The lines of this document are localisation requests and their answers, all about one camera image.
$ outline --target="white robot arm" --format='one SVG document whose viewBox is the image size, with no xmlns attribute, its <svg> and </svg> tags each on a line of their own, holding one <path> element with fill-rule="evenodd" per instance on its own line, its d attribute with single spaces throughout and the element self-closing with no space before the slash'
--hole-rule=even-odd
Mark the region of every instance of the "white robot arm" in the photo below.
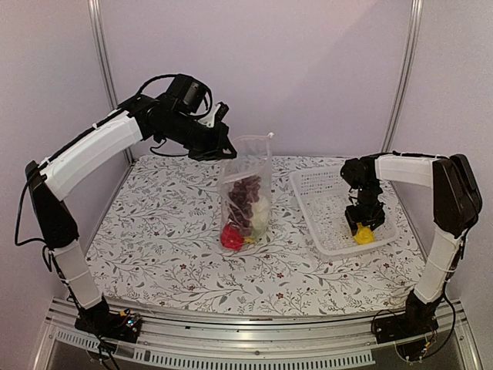
<svg viewBox="0 0 493 370">
<path fill-rule="evenodd" d="M 157 98 L 142 94 L 150 82 L 172 77 L 167 91 Z M 209 95 L 207 112 L 194 114 Z M 27 189 L 48 249 L 45 258 L 54 266 L 68 287 L 79 309 L 75 327 L 98 337 L 135 342 L 140 325 L 137 314 L 112 314 L 99 292 L 79 245 L 77 224 L 64 204 L 72 189 L 93 170 L 124 149 L 147 140 L 173 140 L 188 149 L 189 158 L 220 160 L 236 156 L 228 140 L 228 126 L 222 119 L 228 107 L 212 106 L 209 88 L 191 76 L 164 75 L 146 82 L 130 99 L 119 105 L 99 123 L 95 123 L 71 143 L 40 164 L 32 161 L 26 167 Z M 18 225 L 15 243 L 18 242 Z"/>
<path fill-rule="evenodd" d="M 416 153 L 375 154 L 347 160 L 341 176 L 357 190 L 357 202 L 346 209 L 353 235 L 358 224 L 376 229 L 385 220 L 380 180 L 399 181 L 433 190 L 435 233 L 423 274 L 406 300 L 402 316 L 374 320 L 378 342 L 395 341 L 436 330 L 436 307 L 464 253 L 465 238 L 478 222 L 481 194 L 467 158 Z"/>
</svg>

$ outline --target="table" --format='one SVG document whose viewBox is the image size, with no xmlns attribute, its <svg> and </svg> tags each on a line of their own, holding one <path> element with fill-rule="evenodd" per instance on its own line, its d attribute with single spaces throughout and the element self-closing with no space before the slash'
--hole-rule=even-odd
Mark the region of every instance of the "table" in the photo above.
<svg viewBox="0 0 493 370">
<path fill-rule="evenodd" d="M 170 308 L 240 315 L 338 315 L 400 308 L 424 261 L 389 183 L 382 199 L 399 237 L 378 251 L 322 261 L 289 181 L 338 158 L 275 156 L 273 210 L 258 244 L 219 243 L 218 162 L 142 156 L 86 255 L 104 295 Z"/>
</svg>

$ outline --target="floral pattern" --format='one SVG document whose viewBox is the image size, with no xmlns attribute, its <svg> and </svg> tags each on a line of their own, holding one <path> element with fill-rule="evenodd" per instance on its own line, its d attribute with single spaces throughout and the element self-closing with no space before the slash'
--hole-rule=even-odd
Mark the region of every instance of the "floral pattern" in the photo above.
<svg viewBox="0 0 493 370">
<path fill-rule="evenodd" d="M 273 158 L 270 227 L 259 243 L 220 246 L 218 162 L 142 156 L 86 255 L 105 295 L 198 311 L 336 315 L 402 307 L 424 261 L 391 186 L 399 238 L 339 261 L 317 253 L 289 181 L 342 159 Z"/>
</svg>

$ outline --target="white plastic tray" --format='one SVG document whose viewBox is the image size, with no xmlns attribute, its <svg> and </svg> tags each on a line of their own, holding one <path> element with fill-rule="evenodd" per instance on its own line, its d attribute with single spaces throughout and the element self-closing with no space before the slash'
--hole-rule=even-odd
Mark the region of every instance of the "white plastic tray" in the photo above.
<svg viewBox="0 0 493 370">
<path fill-rule="evenodd" d="M 344 211 L 350 205 L 349 185 L 341 165 L 300 170 L 290 175 L 294 194 L 322 257 L 333 261 L 367 253 L 397 239 L 395 215 L 385 207 L 385 222 L 374 231 L 375 242 L 359 245 L 352 237 Z"/>
</svg>

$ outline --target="plastic bag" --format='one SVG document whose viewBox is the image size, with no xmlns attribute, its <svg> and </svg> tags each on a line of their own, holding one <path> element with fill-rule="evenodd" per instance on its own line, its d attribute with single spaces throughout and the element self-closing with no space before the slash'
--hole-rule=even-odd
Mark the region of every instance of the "plastic bag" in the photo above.
<svg viewBox="0 0 493 370">
<path fill-rule="evenodd" d="M 272 153 L 266 136 L 240 136 L 238 152 L 223 165 L 218 181 L 221 197 L 221 244 L 239 251 L 265 233 L 270 219 Z"/>
</svg>

